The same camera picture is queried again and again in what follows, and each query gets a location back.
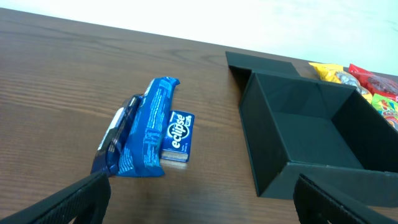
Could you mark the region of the blue Eclipse mints box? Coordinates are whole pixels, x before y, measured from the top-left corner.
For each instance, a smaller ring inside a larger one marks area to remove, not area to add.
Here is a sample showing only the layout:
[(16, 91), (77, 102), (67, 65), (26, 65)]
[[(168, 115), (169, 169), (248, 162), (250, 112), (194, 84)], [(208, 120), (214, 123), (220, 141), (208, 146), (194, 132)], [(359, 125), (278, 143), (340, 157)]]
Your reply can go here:
[(185, 111), (171, 111), (169, 125), (162, 141), (162, 159), (188, 162), (192, 145), (195, 115)]

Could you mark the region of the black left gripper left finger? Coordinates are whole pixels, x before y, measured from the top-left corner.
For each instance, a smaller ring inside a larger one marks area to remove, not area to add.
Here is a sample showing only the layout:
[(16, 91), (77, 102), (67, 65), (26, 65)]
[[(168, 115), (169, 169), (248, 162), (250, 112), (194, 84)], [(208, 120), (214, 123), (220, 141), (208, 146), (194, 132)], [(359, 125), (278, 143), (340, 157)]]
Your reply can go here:
[(102, 224), (111, 187), (104, 172), (94, 174), (1, 220), (9, 224)]

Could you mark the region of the blue Oreo cookie pack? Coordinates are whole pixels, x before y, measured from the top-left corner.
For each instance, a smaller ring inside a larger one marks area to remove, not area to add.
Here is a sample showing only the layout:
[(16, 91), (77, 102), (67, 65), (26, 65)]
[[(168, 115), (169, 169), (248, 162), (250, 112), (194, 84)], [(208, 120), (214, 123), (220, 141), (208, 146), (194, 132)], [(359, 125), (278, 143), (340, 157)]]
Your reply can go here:
[(153, 79), (142, 96), (132, 128), (119, 159), (118, 176), (161, 177), (160, 147), (164, 138), (175, 87), (174, 77)]

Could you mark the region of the dark blue chocolate bar wrapper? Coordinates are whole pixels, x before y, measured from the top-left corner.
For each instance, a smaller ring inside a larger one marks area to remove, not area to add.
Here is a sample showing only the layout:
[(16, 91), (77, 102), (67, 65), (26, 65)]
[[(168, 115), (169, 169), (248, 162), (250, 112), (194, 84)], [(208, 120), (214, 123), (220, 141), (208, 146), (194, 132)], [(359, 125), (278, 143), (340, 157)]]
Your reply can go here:
[(117, 110), (98, 146), (93, 159), (91, 174), (104, 172), (109, 177), (119, 172), (119, 158), (128, 139), (141, 100), (141, 95), (133, 95)]

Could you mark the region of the red Hacks candy bag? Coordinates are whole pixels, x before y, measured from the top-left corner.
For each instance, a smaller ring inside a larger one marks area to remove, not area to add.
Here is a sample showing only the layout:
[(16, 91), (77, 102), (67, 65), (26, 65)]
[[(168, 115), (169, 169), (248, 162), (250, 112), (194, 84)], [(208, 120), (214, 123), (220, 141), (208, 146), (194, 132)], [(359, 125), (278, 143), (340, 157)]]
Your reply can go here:
[(348, 67), (361, 86), (369, 90), (372, 95), (378, 94), (397, 102), (397, 83), (389, 78), (380, 77), (354, 64)]

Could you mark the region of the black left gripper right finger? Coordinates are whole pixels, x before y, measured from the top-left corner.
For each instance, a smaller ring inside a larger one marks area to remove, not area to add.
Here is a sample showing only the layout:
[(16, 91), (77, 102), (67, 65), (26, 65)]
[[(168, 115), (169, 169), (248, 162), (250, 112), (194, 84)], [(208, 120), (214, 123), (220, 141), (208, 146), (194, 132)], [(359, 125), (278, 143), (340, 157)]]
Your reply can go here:
[(295, 183), (293, 200), (299, 222), (304, 224), (397, 224), (333, 186), (304, 174)]

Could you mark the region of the green Haribo worms bag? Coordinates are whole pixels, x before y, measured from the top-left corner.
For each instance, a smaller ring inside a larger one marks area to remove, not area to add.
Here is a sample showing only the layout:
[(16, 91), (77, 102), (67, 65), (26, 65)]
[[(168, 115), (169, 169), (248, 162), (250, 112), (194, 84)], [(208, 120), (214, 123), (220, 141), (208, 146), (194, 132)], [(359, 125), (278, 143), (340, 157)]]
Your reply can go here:
[(374, 94), (371, 105), (395, 129), (397, 129), (397, 102), (385, 96)]

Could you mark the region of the yellow sunflower seed bag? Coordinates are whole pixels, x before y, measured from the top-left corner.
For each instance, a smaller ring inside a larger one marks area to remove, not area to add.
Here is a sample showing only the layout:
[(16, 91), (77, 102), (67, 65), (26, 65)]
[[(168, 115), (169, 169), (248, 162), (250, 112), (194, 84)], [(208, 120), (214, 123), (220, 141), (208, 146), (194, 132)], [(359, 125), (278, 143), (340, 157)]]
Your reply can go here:
[(315, 63), (309, 62), (321, 80), (345, 85), (351, 85), (361, 94), (361, 96), (371, 103), (373, 95), (365, 87), (361, 86), (360, 82), (350, 73), (345, 72), (342, 65), (332, 63)]

